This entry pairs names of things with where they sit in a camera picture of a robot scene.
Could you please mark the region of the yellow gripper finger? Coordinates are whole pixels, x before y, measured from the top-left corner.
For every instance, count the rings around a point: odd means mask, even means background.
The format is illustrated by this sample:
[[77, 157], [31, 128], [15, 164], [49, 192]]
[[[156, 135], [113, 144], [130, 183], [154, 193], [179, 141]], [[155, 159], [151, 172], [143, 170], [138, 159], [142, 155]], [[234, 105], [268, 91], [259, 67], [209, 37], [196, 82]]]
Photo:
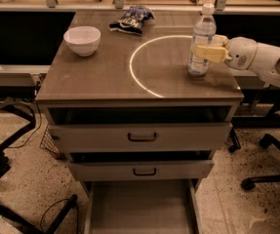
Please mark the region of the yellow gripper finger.
[[225, 47], [195, 45], [191, 48], [191, 52], [199, 59], [205, 59], [211, 62], [224, 62], [230, 58], [228, 50]]
[[215, 34], [212, 38], [212, 45], [214, 47], [224, 47], [228, 41], [228, 38], [224, 35]]

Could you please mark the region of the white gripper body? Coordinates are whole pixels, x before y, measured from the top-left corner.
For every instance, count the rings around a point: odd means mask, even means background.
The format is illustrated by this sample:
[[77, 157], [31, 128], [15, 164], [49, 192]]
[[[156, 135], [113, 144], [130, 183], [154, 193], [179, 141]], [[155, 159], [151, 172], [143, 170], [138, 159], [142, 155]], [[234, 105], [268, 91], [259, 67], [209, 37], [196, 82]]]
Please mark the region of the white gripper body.
[[256, 54], [258, 43], [249, 38], [235, 37], [226, 43], [228, 58], [224, 62], [227, 66], [237, 70], [246, 70]]

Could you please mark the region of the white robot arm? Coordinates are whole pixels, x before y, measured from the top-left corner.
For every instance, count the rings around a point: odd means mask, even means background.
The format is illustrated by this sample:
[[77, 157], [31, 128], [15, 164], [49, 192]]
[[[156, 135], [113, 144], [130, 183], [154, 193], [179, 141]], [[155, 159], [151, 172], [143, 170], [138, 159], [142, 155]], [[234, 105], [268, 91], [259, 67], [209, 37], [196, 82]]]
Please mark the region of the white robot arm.
[[[210, 43], [192, 43], [190, 52], [210, 62], [224, 62], [236, 70], [254, 72], [265, 84], [280, 88], [280, 47], [263, 44], [245, 37], [228, 39], [214, 35]], [[280, 141], [270, 134], [260, 140], [263, 148], [273, 144], [280, 150]], [[279, 182], [280, 175], [249, 177], [242, 181], [245, 190], [253, 189], [257, 183]]]

